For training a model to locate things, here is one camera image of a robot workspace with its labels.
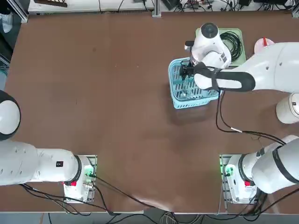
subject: wire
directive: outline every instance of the wire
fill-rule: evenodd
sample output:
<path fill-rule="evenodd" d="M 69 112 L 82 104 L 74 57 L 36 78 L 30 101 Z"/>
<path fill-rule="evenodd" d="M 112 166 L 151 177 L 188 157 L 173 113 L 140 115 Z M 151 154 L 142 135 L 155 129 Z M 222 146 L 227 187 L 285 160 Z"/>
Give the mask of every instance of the wire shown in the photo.
<path fill-rule="evenodd" d="M 261 212 L 259 212 L 259 214 L 258 214 L 258 215 L 260 215 L 260 214 L 264 213 L 266 210 L 270 209 L 271 207 L 273 207 L 273 206 L 274 206 L 275 204 L 277 204 L 278 202 L 280 202 L 280 201 L 282 201 L 282 200 L 286 199 L 287 197 L 289 197 L 289 196 L 291 196 L 291 195 L 293 195 L 293 194 L 297 193 L 298 191 L 299 191 L 299 188 L 297 188 L 297 189 L 293 190 L 293 191 L 292 191 L 292 192 L 290 192 L 289 194 L 286 194 L 285 196 L 283 196 L 283 197 L 281 197 L 280 199 L 276 200 L 276 201 L 275 201 L 275 202 L 273 202 L 271 205 L 269 205 L 267 208 L 265 208 L 264 210 L 262 210 Z"/>
<path fill-rule="evenodd" d="M 69 199 L 69 200 L 73 200 L 73 201 L 80 202 L 80 203 L 83 203 L 83 204 L 88 204 L 88 205 L 90 205 L 90 206 L 97 207 L 97 208 L 100 208 L 100 209 L 103 209 L 103 210 L 107 211 L 105 208 L 103 208 L 103 207 L 101 207 L 101 206 L 98 206 L 98 205 L 95 205 L 95 204 L 90 204 L 90 203 L 88 203 L 88 202 L 83 202 L 83 201 L 80 201 L 80 200 L 75 199 L 75 198 L 65 197 L 65 196 L 57 196 L 57 195 L 48 194 L 48 193 L 46 193 L 46 192 L 42 192 L 42 191 L 40 191 L 40 190 L 36 190 L 36 189 L 34 189 L 34 188 L 27 188 L 26 186 L 21 185 L 21 184 L 20 184 L 20 186 L 22 186 L 23 188 L 26 188 L 26 189 L 28 189 L 28 190 L 30 190 L 30 191 L 39 193 L 39 194 L 47 195 L 47 196 L 50 196 L 50 197 L 57 197 L 57 198 Z"/>
<path fill-rule="evenodd" d="M 114 217 L 112 217 L 106 224 L 109 224 L 109 223 L 111 223 L 112 222 L 112 220 L 113 219 L 115 219 L 116 218 L 116 216 L 114 216 Z"/>
<path fill-rule="evenodd" d="M 108 209 L 108 207 L 106 206 L 105 199 L 104 199 L 104 196 L 103 196 L 101 190 L 100 190 L 96 185 L 94 185 L 93 187 L 99 192 L 100 197 L 101 197 L 102 202 L 103 202 L 103 205 L 104 205 L 106 211 L 109 213 L 109 215 L 111 215 L 111 216 L 115 216 L 116 214 L 113 213 L 113 212 L 111 212 L 111 211 Z"/>
<path fill-rule="evenodd" d="M 200 221 L 200 224 L 202 224 L 202 222 L 204 221 L 204 218 L 205 218 L 205 215 L 203 215 L 201 221 Z"/>
<path fill-rule="evenodd" d="M 212 7 L 212 5 L 211 5 L 210 1 L 209 1 L 209 0 L 206 0 L 206 1 L 207 1 L 207 3 L 209 4 L 209 7 L 208 7 L 208 9 L 210 8 L 210 9 L 211 9 L 211 11 L 213 11 L 213 7 Z"/>
<path fill-rule="evenodd" d="M 100 0 L 99 0 L 99 8 L 100 8 L 100 12 L 102 12 Z"/>
<path fill-rule="evenodd" d="M 207 217 L 211 218 L 211 219 L 215 219 L 215 220 L 231 220 L 231 219 L 234 219 L 234 218 L 237 218 L 239 216 L 243 216 L 244 214 L 242 214 L 246 209 L 247 207 L 250 205 L 250 203 L 255 199 L 255 196 L 252 197 L 252 199 L 249 201 L 249 203 L 243 208 L 242 211 L 240 211 L 237 215 L 234 215 L 234 217 L 231 217 L 231 218 L 214 218 L 214 217 L 210 217 L 209 215 L 206 215 Z"/>
<path fill-rule="evenodd" d="M 247 134 L 251 134 L 251 135 L 256 135 L 256 136 L 260 136 L 260 137 L 263 137 L 263 138 L 266 138 L 266 139 L 270 139 L 274 142 L 277 142 L 281 145 L 285 145 L 286 143 L 284 141 L 282 141 L 280 138 L 274 136 L 274 135 L 270 135 L 270 134 L 267 134 L 267 133 L 263 133 L 263 132 L 254 132 L 254 131 L 241 131 L 241 130 L 238 130 L 236 131 L 237 129 L 236 128 L 233 128 L 231 126 L 229 126 L 223 119 L 223 116 L 222 116 L 222 101 L 223 101 L 223 98 L 224 98 L 224 95 L 225 95 L 225 91 L 223 91 L 223 95 L 222 97 L 220 98 L 220 94 L 221 92 L 219 91 L 218 92 L 218 102 L 217 102 L 217 109 L 216 109 L 216 126 L 218 128 L 218 130 L 222 131 L 222 132 L 226 132 L 226 133 L 247 133 Z M 221 117 L 221 120 L 222 122 L 228 127 L 230 128 L 231 130 L 233 131 L 227 131 L 227 130 L 223 130 L 219 127 L 218 125 L 218 113 L 220 111 L 220 117 Z"/>
<path fill-rule="evenodd" d="M 230 6 L 230 4 L 229 4 L 228 0 L 227 0 L 227 1 L 220 0 L 220 1 L 222 1 L 222 2 L 226 3 L 226 6 L 225 6 L 225 8 L 223 9 L 223 11 L 226 11 L 227 7 L 228 7 L 228 6 Z"/>
<path fill-rule="evenodd" d="M 61 203 L 65 203 L 64 201 L 61 201 L 61 200 L 58 200 L 58 199 L 53 199 L 47 195 L 45 195 L 45 197 L 43 196 L 40 196 L 40 195 L 36 195 L 32 192 L 30 192 L 27 188 L 24 188 L 29 194 L 35 196 L 35 197 L 38 197 L 38 198 L 43 198 L 43 199 L 47 199 L 47 200 L 52 200 L 53 202 L 55 202 L 56 204 L 58 204 L 61 208 L 65 209 L 66 211 L 68 211 L 70 214 L 72 215 L 81 215 L 81 216 L 89 216 L 90 214 L 82 214 L 80 213 L 78 210 L 76 210 L 72 205 L 66 203 L 68 206 L 70 206 L 74 211 L 76 211 L 76 213 L 74 212 L 71 212 L 69 209 L 67 209 L 66 207 L 64 207 L 63 205 L 59 204 L 58 202 L 61 202 Z"/>
<path fill-rule="evenodd" d="M 142 2 L 143 2 L 145 10 L 148 11 L 148 8 L 146 8 L 146 5 L 145 5 L 145 0 L 142 0 Z"/>
<path fill-rule="evenodd" d="M 265 5 L 265 3 L 263 3 L 263 4 L 258 8 L 257 11 L 260 11 L 260 9 L 261 9 L 264 5 Z"/>
<path fill-rule="evenodd" d="M 48 217 L 49 217 L 49 222 L 50 222 L 50 224 L 52 224 L 52 220 L 51 220 L 51 217 L 50 217 L 50 213 L 48 213 Z"/>
<path fill-rule="evenodd" d="M 177 224 L 194 224 L 195 222 L 197 222 L 201 218 L 202 215 L 197 214 L 196 217 L 192 221 L 189 221 L 189 222 L 180 222 L 180 221 L 178 221 L 173 212 L 166 212 L 164 214 L 164 216 L 166 216 L 166 218 L 170 218 L 172 221 L 176 222 Z"/>
<path fill-rule="evenodd" d="M 192 6 L 193 12 L 195 12 L 195 9 L 194 9 L 194 7 L 193 7 L 192 0 L 190 1 L 190 4 L 191 4 L 191 6 Z"/>
<path fill-rule="evenodd" d="M 101 179 L 100 177 L 98 177 L 96 175 L 89 175 L 89 176 L 97 178 L 98 180 L 102 181 L 103 183 L 107 184 L 108 186 L 112 187 L 113 189 L 117 190 L 118 192 L 124 194 L 125 196 L 131 198 L 132 200 L 134 200 L 134 201 L 136 201 L 136 202 L 138 202 L 138 203 L 140 203 L 142 205 L 145 205 L 145 206 L 150 207 L 150 208 L 154 208 L 154 206 L 139 201 L 137 198 L 135 198 L 135 197 L 133 197 L 131 195 L 128 195 L 127 193 L 123 192 L 122 190 L 118 189 L 117 187 L 113 186 L 112 184 L 108 183 L 107 181 Z"/>
<path fill-rule="evenodd" d="M 174 9 L 174 12 L 177 10 L 178 6 L 181 5 L 181 2 L 182 2 L 182 1 L 183 1 L 183 0 L 181 0 L 181 1 L 177 4 L 177 7 Z"/>
<path fill-rule="evenodd" d="M 132 216 L 144 216 L 144 217 L 146 217 L 147 219 L 149 219 L 152 223 L 158 224 L 157 222 L 155 222 L 153 219 L 151 219 L 150 217 L 148 217 L 148 216 L 145 215 L 145 214 L 133 214 L 133 215 L 129 215 L 129 216 L 126 216 L 126 217 L 124 217 L 124 218 L 122 218 L 122 219 L 120 219 L 120 220 L 117 220 L 117 221 L 115 221 L 115 222 L 111 222 L 111 223 L 109 223 L 109 224 L 119 223 L 119 222 L 121 222 L 122 220 L 127 219 L 127 218 L 130 218 L 130 217 L 132 217 Z"/>
<path fill-rule="evenodd" d="M 220 34 L 220 38 L 223 41 L 227 41 L 227 42 L 231 43 L 232 48 L 229 49 L 229 51 L 232 56 L 232 62 L 235 62 L 236 60 L 238 60 L 238 58 L 241 56 L 241 54 L 243 52 L 243 45 L 242 45 L 242 41 L 239 38 L 239 36 L 237 34 L 235 34 L 234 32 L 228 31 L 223 34 Z"/>
<path fill-rule="evenodd" d="M 123 1 L 124 1 L 124 0 L 121 0 L 121 4 L 120 4 L 120 6 L 118 6 L 118 10 L 117 10 L 117 12 L 120 11 L 120 8 L 121 8 L 121 5 L 122 5 Z"/>

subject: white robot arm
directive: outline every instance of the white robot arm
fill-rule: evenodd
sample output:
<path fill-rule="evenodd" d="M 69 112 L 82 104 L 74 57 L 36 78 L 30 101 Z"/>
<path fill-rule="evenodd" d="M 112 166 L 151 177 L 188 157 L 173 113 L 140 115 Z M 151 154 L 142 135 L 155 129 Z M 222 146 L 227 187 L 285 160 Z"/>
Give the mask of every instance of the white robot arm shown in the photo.
<path fill-rule="evenodd" d="M 296 74 L 299 42 L 267 46 L 241 66 L 226 69 L 231 57 L 223 46 L 218 28 L 209 23 L 204 24 L 200 31 L 190 57 L 194 81 L 200 89 L 299 92 L 299 75 Z M 283 146 L 273 143 L 256 153 L 231 157 L 224 174 L 227 175 L 233 203 L 249 203 L 257 188 L 270 194 L 299 183 L 299 138 L 290 135 L 283 141 L 286 142 Z"/>
<path fill-rule="evenodd" d="M 64 194 L 86 202 L 92 198 L 95 170 L 91 161 L 64 149 L 35 148 L 9 140 L 20 126 L 16 100 L 0 91 L 0 186 L 27 182 L 63 182 Z"/>
<path fill-rule="evenodd" d="M 217 35 L 208 36 L 207 27 Z M 194 81 L 200 89 L 219 87 L 228 91 L 267 89 L 299 92 L 299 75 L 295 74 L 299 69 L 299 42 L 275 43 L 254 54 L 241 66 L 226 69 L 230 65 L 231 56 L 219 37 L 218 28 L 208 23 L 200 30 L 190 59 L 194 66 Z M 215 75 L 207 66 L 222 70 Z"/>

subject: plastic basket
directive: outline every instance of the plastic basket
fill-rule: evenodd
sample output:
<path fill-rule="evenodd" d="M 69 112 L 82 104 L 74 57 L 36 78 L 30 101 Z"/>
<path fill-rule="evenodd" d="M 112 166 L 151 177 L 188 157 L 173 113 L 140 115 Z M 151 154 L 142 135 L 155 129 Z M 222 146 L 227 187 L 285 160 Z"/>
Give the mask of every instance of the plastic basket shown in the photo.
<path fill-rule="evenodd" d="M 201 90 L 195 84 L 194 78 L 188 78 L 190 94 L 184 96 L 184 81 L 180 76 L 181 62 L 188 64 L 189 58 L 180 58 L 173 60 L 168 67 L 168 79 L 170 85 L 171 98 L 173 106 L 176 109 L 206 105 L 211 100 L 218 99 L 218 92 L 215 90 Z"/>

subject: floor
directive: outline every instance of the floor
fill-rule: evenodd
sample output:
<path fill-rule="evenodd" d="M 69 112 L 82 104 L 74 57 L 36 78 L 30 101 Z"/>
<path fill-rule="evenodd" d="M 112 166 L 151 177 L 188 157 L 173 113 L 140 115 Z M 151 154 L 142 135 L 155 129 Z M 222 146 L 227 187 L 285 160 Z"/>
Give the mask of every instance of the floor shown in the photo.
<path fill-rule="evenodd" d="M 145 212 L 147 216 L 159 223 L 159 219 L 163 214 L 163 211 L 158 209 L 151 209 Z M 120 215 L 114 220 L 120 220 L 128 215 Z M 90 216 L 72 216 L 62 213 L 51 213 L 50 215 L 52 224 L 105 224 L 111 219 L 106 213 L 93 213 Z M 190 222 L 194 219 L 195 215 L 177 215 L 177 219 L 180 222 Z M 218 218 L 227 218 L 226 216 L 218 216 Z M 297 224 L 299 221 L 299 215 L 261 215 L 255 224 Z M 48 214 L 44 213 L 1 213 L 1 224 L 50 224 Z M 146 217 L 134 216 L 120 222 L 121 224 L 150 224 L 152 223 Z M 218 224 L 221 221 L 212 220 L 205 217 L 203 224 Z M 228 224 L 244 224 L 247 223 L 242 217 L 226 221 Z"/>

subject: brown table surface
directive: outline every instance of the brown table surface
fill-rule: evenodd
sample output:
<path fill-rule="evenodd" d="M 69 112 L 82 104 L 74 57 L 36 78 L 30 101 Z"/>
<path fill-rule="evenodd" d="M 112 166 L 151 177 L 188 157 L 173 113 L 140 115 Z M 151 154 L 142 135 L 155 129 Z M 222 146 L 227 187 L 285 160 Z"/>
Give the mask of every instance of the brown table surface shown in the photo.
<path fill-rule="evenodd" d="M 154 206 L 217 212 L 219 154 L 255 152 L 261 146 L 246 134 L 218 131 L 216 101 L 183 110 L 172 105 L 168 65 L 188 56 L 184 43 L 205 22 L 241 29 L 247 57 L 263 36 L 274 42 L 299 38 L 299 21 L 285 12 L 164 13 L 156 19 L 149 13 L 31 16 L 22 24 L 6 86 L 22 112 L 13 139 L 96 154 L 99 176 Z M 284 125 L 276 118 L 275 104 L 285 96 L 277 91 L 228 92 L 225 120 L 280 138 L 299 134 L 298 125 Z M 34 186 L 63 194 L 58 183 Z M 99 186 L 111 210 L 145 208 Z M 271 195 L 270 202 L 289 191 Z M 61 211 L 19 186 L 3 186 L 0 195 L 0 211 Z M 292 206 L 298 200 L 299 194 L 293 195 L 269 212 L 299 213 Z M 95 204 L 102 205 L 99 195 Z M 88 205 L 79 209 L 100 211 Z M 230 205 L 228 211 L 240 209 Z"/>

